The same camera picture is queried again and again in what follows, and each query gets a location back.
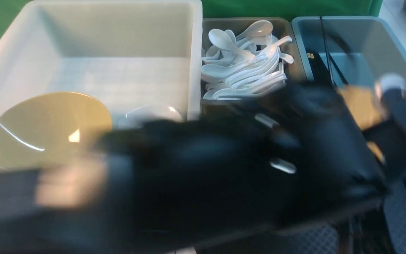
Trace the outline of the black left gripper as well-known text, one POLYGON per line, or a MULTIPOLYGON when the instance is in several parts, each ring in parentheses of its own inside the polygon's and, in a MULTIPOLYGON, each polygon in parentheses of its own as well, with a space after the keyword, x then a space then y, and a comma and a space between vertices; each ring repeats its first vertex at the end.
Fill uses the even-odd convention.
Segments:
POLYGON ((278 157, 296 167, 294 198, 278 233, 348 220, 379 206, 388 193, 376 156, 332 86, 290 82, 233 108, 274 120, 271 136, 278 157))

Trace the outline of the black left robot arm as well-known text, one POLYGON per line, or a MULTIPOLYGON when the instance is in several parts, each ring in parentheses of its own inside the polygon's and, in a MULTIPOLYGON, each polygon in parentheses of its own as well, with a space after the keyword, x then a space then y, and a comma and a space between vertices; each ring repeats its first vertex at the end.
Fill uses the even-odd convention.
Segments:
POLYGON ((105 132, 0 173, 0 254, 204 248, 373 206, 388 188, 343 97, 288 84, 228 114, 105 132))

